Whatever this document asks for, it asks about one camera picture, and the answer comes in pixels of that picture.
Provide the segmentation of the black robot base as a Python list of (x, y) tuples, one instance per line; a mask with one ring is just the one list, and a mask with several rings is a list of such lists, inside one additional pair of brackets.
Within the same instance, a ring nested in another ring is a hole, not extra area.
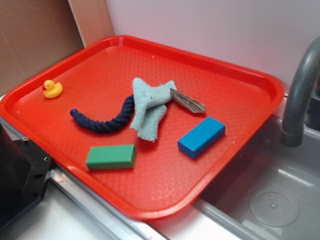
[(43, 199), (52, 157), (32, 140), (13, 140), (0, 127), (0, 229), (19, 219)]

